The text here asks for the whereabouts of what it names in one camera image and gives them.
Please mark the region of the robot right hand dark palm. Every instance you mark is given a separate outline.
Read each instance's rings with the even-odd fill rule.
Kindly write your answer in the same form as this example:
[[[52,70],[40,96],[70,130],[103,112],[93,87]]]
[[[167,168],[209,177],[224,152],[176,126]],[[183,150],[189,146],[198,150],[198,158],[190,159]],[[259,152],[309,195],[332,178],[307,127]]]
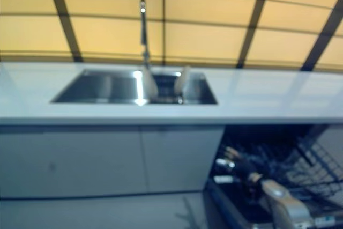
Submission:
[[[231,175],[241,185],[243,195],[249,203],[257,203],[262,193],[259,185],[262,177],[257,168],[244,155],[232,147],[225,147],[221,155],[216,157],[215,168]]]

